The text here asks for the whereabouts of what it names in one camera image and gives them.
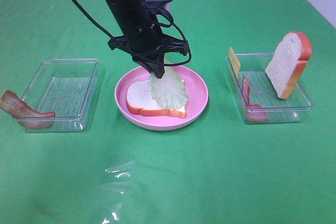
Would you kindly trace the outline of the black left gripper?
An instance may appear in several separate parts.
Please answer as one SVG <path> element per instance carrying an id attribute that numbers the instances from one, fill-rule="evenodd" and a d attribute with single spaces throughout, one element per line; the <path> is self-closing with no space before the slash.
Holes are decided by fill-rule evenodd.
<path id="1" fill-rule="evenodd" d="M 178 39 L 162 33 L 159 25 L 151 28 L 140 28 L 138 33 L 127 32 L 123 36 L 112 37 L 108 41 L 111 50 L 120 49 L 140 61 L 141 66 L 149 73 L 161 79 L 165 73 L 164 54 L 178 52 L 184 56 L 190 54 L 190 47 L 186 39 Z"/>

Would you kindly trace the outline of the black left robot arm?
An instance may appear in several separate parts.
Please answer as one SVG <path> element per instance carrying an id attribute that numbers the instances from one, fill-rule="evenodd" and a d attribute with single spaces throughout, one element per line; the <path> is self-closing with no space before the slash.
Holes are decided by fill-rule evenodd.
<path id="1" fill-rule="evenodd" d="M 190 56 L 191 50 L 187 39 L 166 35 L 162 28 L 175 27 L 179 30 L 167 5 L 172 0 L 105 0 L 122 36 L 115 37 L 99 25 L 77 2 L 72 2 L 101 31 L 110 37 L 108 45 L 111 50 L 120 49 L 132 56 L 132 60 L 141 65 L 149 73 L 161 79 L 165 67 L 170 66 L 164 61 L 167 52 L 179 52 Z"/>

